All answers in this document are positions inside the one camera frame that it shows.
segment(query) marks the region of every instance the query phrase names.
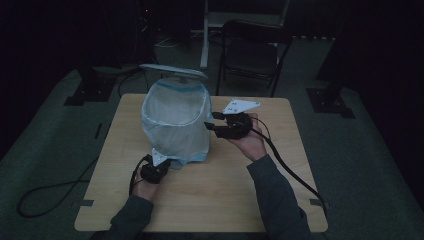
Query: gray sleeve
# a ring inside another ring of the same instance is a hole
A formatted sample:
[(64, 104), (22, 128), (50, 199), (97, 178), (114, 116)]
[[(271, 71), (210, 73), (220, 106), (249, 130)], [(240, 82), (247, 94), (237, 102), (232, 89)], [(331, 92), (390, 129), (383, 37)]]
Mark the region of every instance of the gray sleeve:
[(124, 207), (110, 221), (112, 226), (103, 239), (136, 239), (150, 223), (152, 210), (152, 202), (131, 195)]
[(262, 221), (271, 239), (312, 239), (305, 212), (269, 155), (247, 166), (255, 184)]

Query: hand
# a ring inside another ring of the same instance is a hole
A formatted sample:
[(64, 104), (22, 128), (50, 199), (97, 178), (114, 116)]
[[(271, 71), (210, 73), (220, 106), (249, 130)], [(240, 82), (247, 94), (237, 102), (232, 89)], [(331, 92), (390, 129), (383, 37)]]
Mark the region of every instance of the hand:
[(140, 168), (137, 171), (137, 177), (134, 183), (135, 185), (133, 187), (132, 194), (153, 202), (153, 199), (159, 190), (160, 184), (153, 184), (142, 180), (140, 176)]
[[(258, 125), (258, 114), (249, 113), (252, 118), (253, 129), (262, 133), (262, 129)], [(257, 133), (250, 131), (246, 137), (235, 140), (227, 139), (230, 143), (236, 145), (240, 151), (251, 161), (256, 161), (267, 154), (264, 139)]]

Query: white plastic bag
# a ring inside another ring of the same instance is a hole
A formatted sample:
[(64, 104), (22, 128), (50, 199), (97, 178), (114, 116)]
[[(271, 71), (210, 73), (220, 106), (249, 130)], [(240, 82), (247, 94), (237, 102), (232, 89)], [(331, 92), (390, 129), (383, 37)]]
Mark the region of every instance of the white plastic bag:
[(144, 100), (141, 115), (154, 152), (176, 160), (171, 168), (206, 159), (210, 131), (204, 122), (212, 121), (212, 106), (202, 83), (174, 77), (158, 80)]

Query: black chair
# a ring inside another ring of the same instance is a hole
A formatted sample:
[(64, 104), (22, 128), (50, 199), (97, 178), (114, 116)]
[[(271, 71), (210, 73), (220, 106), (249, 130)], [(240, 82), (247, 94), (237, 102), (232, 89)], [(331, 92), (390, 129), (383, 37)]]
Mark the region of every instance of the black chair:
[[(274, 96), (286, 56), (293, 37), (280, 25), (269, 25), (244, 20), (230, 20), (221, 29), (222, 50), (219, 63), (216, 96), (219, 95), (221, 75), (226, 74), (268, 80), (273, 83), (271, 97)], [(274, 44), (284, 46), (281, 54)]]

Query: floor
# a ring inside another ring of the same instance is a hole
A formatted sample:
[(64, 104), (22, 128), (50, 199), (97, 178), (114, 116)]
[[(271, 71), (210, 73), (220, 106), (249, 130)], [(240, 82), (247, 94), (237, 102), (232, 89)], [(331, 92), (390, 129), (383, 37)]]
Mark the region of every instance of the floor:
[[(201, 43), (193, 36), (191, 47), (173, 39), (155, 49), (160, 64), (202, 70), (209, 76), (204, 85), (215, 92), (219, 46), (210, 43), (209, 66), (199, 69)], [(326, 239), (424, 239), (424, 215), (409, 192), (396, 165), (358, 94), (343, 89), (341, 97), (355, 119), (339, 114), (315, 113), (306, 88), (325, 88), (318, 81), (320, 69), (332, 42), (295, 39), (283, 67), (275, 97), (287, 98), (293, 108), (300, 135), (319, 192), (329, 206)], [(0, 239), (89, 239), (93, 232), (78, 232), (74, 221), (87, 183), (80, 183), (50, 213), (37, 218), (17, 214), (19, 199), (30, 189), (73, 181), (99, 155), (109, 125), (124, 93), (146, 93), (160, 76), (135, 74), (126, 79), (117, 69), (100, 67), (106, 75), (118, 76), (118, 83), (106, 102), (64, 106), (80, 82), (76, 71), (64, 77), (51, 92), (24, 133), (0, 161)], [(222, 84), (221, 95), (267, 97), (270, 90), (261, 83), (242, 84), (233, 79)], [(89, 180), (92, 168), (82, 176)], [(70, 185), (46, 189), (31, 195), (22, 209), (43, 212), (54, 206)], [(163, 239), (241, 239), (243, 234), (165, 234)], [(324, 239), (321, 234), (316, 239)]]

